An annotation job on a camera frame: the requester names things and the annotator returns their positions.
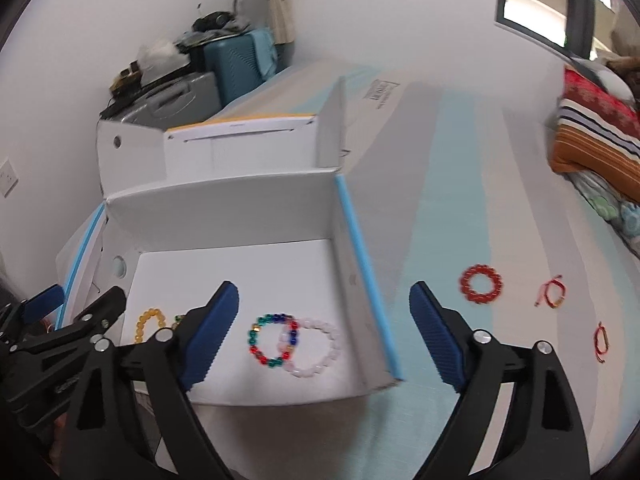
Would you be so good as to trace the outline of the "red string bracelet gold charm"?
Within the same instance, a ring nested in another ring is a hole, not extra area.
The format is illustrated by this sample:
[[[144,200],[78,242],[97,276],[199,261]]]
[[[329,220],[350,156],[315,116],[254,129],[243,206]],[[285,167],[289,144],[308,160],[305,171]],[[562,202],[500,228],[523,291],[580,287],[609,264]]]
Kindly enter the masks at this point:
[[[538,289],[538,295],[534,302],[535,307],[545,304],[551,309],[557,309],[562,306],[566,298],[566,285],[561,274],[556,274],[549,281],[541,284]]]

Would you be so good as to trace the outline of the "blue white cardboard box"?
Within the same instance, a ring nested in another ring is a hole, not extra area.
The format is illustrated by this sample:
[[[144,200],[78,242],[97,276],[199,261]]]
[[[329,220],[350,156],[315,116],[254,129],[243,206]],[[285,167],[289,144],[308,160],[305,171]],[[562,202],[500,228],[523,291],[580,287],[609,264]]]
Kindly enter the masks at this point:
[[[96,126],[103,200],[58,253],[67,325],[113,286],[119,344],[142,314],[206,303],[224,281],[239,311],[199,404],[268,406],[396,385],[397,352],[342,173],[345,85],[317,113],[213,119],[168,131]]]

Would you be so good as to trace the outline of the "floral quilt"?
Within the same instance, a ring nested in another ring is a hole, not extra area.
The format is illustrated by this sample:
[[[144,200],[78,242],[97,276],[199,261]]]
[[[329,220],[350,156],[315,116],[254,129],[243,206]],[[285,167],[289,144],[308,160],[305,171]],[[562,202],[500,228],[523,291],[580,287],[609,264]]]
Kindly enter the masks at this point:
[[[567,177],[594,211],[612,226],[628,249],[639,257],[639,205],[593,171],[572,172]]]

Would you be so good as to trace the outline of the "grey suitcase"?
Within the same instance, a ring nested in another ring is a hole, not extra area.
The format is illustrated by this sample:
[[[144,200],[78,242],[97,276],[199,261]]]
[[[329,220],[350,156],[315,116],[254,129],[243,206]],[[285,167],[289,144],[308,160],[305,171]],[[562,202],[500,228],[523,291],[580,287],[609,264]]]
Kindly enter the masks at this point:
[[[129,104],[114,103],[100,119],[168,130],[204,122],[221,109],[215,75],[194,73],[145,91]]]

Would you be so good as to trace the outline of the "white plastic bag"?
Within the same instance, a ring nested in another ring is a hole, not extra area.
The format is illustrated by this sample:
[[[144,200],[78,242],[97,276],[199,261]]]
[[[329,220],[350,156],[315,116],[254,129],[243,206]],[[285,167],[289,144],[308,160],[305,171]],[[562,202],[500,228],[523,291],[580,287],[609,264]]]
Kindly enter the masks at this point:
[[[141,72],[141,84],[147,86],[175,70],[188,66],[190,58],[181,53],[173,42],[160,39],[151,47],[141,46],[137,62]]]

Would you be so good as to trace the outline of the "striped bed sheet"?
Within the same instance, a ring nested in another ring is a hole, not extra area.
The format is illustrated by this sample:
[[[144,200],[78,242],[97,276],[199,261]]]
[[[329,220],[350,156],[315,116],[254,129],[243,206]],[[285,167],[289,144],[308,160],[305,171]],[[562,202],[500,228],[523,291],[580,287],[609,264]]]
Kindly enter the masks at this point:
[[[506,104],[404,72],[337,62],[291,68],[229,116],[314,113],[346,80],[345,178],[378,279],[402,382],[306,408],[202,411],[249,479],[409,479],[454,408],[409,312],[424,281],[506,344],[550,341],[600,469],[639,419],[639,263],[547,162],[547,128]],[[561,274],[566,298],[534,302]]]

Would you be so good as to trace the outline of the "teal suitcase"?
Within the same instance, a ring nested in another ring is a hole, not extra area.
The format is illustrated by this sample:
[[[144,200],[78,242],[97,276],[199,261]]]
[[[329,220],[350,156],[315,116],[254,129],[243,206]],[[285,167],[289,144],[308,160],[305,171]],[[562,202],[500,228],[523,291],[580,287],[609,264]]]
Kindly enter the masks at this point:
[[[203,55],[205,69],[215,75],[222,107],[277,73],[277,49],[268,28],[212,41],[203,48]]]

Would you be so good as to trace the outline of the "striped folded blanket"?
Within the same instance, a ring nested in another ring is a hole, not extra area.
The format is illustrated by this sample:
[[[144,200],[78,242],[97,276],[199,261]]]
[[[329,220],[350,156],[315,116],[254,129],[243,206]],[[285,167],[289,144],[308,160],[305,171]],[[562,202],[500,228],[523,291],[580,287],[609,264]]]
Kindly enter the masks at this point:
[[[549,165],[557,174],[591,170],[639,200],[637,113],[573,67],[564,67]]]

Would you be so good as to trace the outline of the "black clothes pile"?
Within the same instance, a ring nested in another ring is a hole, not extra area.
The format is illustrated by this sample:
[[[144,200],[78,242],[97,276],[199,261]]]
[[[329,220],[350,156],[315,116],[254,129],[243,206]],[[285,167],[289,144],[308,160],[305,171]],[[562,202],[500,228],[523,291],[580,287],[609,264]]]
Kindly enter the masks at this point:
[[[175,41],[175,46],[180,53],[189,53],[212,41],[240,36],[249,29],[250,21],[244,16],[216,11],[197,18],[191,29]]]

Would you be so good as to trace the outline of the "beige curtain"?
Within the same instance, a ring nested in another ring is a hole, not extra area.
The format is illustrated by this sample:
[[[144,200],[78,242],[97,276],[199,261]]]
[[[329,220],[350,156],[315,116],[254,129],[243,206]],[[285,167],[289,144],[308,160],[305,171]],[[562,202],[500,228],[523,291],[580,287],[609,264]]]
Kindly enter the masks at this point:
[[[291,0],[267,0],[268,22],[275,44],[292,44],[296,39]]]

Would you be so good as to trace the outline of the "white wall socket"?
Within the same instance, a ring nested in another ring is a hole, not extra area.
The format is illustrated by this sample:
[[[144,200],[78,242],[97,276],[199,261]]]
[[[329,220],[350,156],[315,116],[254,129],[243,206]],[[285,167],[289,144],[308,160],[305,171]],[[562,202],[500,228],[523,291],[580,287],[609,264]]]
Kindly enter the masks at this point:
[[[0,193],[2,197],[8,196],[17,185],[18,177],[9,159],[0,165]]]

